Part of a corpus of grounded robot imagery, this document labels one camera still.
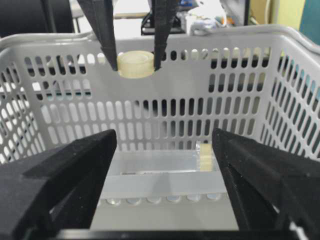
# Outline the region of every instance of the basket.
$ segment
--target basket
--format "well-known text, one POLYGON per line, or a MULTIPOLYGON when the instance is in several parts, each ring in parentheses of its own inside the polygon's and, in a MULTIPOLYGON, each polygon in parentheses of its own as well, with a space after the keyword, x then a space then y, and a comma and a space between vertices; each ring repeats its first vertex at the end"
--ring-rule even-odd
MULTIPOLYGON (((159 71, 125 79, 88 33, 2 39, 1 164, 115 129, 117 151, 101 198, 138 205, 226 192, 218 170, 122 174, 139 161, 158 169, 166 159, 185 159, 196 143, 211 143, 213 128, 320 157, 317 45, 277 25, 175 35, 167 43, 159 71)), ((119 54, 153 47, 149 36, 117 40, 119 54)))

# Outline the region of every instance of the basket rim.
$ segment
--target basket rim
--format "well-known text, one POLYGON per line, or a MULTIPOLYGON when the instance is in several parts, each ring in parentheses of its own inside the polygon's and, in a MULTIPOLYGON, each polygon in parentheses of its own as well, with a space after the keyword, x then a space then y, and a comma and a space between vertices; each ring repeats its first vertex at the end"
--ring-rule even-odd
MULTIPOLYGON (((214 38, 214 36, 231 36, 242 34, 283 34, 291 37, 300 43, 310 52, 320 55, 320 45, 314 43, 298 30, 280 24, 269 25, 252 25, 239 26, 230 28, 218 28, 209 36, 193 36, 194 38, 214 38)), ((186 35, 170 35, 171 39, 185 38, 186 35)), ((153 36, 143 36, 143 39, 152 39, 153 36)), ((85 33, 22 33, 14 34, 0 39, 0 52, 6 48, 14 47, 21 44, 37 43, 37 42, 79 42, 97 40, 95 34, 91 32, 85 33)))

